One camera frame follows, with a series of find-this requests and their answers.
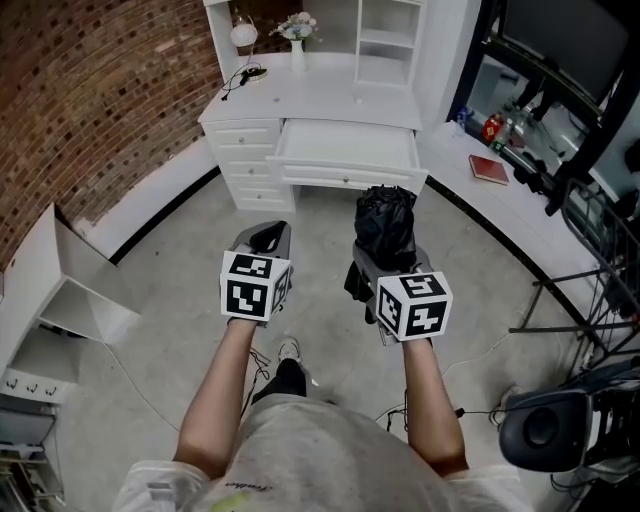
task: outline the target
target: black metal rack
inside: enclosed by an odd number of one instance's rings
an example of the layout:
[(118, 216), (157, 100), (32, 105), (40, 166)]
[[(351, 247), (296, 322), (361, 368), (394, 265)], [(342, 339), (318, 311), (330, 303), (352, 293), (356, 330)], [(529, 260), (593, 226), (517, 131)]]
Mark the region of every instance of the black metal rack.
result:
[[(569, 230), (593, 255), (596, 268), (587, 272), (535, 281), (536, 292), (522, 324), (513, 333), (576, 332), (582, 341), (588, 335), (602, 354), (589, 363), (594, 368), (612, 355), (640, 354), (623, 350), (640, 331), (640, 242), (627, 222), (614, 212), (601, 193), (582, 182), (570, 180), (562, 204), (562, 217)], [(529, 327), (542, 291), (560, 282), (588, 279), (593, 286), (591, 306), (583, 325)], [(629, 332), (612, 345), (613, 333)]]

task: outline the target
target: black plastic bag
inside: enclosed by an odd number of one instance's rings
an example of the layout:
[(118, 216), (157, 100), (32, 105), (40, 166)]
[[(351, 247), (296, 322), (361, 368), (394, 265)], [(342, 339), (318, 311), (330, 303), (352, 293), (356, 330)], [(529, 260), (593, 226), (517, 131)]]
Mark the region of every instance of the black plastic bag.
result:
[(372, 187), (358, 199), (356, 245), (383, 270), (409, 272), (416, 262), (415, 202), (416, 195), (400, 187)]

